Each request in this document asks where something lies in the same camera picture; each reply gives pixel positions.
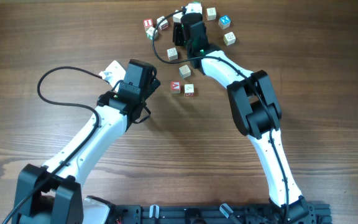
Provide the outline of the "green B letter block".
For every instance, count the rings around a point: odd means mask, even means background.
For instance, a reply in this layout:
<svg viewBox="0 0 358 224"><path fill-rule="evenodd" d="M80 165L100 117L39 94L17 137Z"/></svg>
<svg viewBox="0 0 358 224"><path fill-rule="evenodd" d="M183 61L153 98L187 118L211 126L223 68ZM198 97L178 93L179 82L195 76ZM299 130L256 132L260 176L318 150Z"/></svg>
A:
<svg viewBox="0 0 358 224"><path fill-rule="evenodd" d="M191 75L191 70L188 65L184 65L179 68L179 73L182 79L185 79Z"/></svg>

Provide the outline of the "red A letter block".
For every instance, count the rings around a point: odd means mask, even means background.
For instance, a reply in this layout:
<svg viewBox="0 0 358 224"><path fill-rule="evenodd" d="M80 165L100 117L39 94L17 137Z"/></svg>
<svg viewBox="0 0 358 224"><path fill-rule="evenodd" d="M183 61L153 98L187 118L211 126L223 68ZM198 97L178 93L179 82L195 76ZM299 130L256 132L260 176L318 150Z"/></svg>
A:
<svg viewBox="0 0 358 224"><path fill-rule="evenodd" d="M180 82L171 82L170 91L171 93L180 93L181 92Z"/></svg>

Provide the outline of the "red Q picture block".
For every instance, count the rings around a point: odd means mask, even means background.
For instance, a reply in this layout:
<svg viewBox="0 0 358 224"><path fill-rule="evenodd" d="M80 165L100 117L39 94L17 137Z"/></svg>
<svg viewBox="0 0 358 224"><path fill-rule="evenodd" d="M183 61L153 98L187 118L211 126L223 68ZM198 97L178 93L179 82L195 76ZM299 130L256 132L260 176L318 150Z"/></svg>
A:
<svg viewBox="0 0 358 224"><path fill-rule="evenodd" d="M194 96L195 95L194 84L185 84L184 91L185 91L185 96Z"/></svg>

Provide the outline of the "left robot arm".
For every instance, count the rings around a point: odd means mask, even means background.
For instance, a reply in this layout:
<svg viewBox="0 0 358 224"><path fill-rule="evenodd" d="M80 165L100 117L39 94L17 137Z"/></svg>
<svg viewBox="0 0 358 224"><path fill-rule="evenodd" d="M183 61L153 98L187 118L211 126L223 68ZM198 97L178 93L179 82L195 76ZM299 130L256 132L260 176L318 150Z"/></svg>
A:
<svg viewBox="0 0 358 224"><path fill-rule="evenodd" d="M157 69L132 59L127 68L113 61L98 78L112 85L102 94L80 132L42 166L26 165L17 180L14 208L5 223L119 223L115 206L82 197L90 172L109 146L132 124L144 122L146 99L160 86Z"/></svg>

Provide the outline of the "green E W block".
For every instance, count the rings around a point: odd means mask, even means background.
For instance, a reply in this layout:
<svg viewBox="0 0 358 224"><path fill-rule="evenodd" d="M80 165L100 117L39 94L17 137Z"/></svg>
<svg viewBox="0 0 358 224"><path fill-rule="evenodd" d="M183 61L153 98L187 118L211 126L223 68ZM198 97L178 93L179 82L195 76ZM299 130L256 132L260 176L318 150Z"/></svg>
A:
<svg viewBox="0 0 358 224"><path fill-rule="evenodd" d="M178 52L175 47L167 49L167 57L169 61L176 60L178 58Z"/></svg>

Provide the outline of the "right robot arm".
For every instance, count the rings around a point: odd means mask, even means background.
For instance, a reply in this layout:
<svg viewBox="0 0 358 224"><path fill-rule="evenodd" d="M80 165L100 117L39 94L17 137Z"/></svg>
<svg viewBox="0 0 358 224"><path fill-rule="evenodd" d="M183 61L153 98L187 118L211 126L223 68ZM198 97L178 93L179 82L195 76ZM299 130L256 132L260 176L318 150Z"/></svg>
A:
<svg viewBox="0 0 358 224"><path fill-rule="evenodd" d="M194 68L227 90L232 118L239 132L250 139L257 151L267 178L270 202L279 221L295 223L306 217L308 207L283 150L282 110L268 74L238 66L210 44L203 16L198 12L188 11L182 15L174 26L173 42L186 48Z"/></svg>

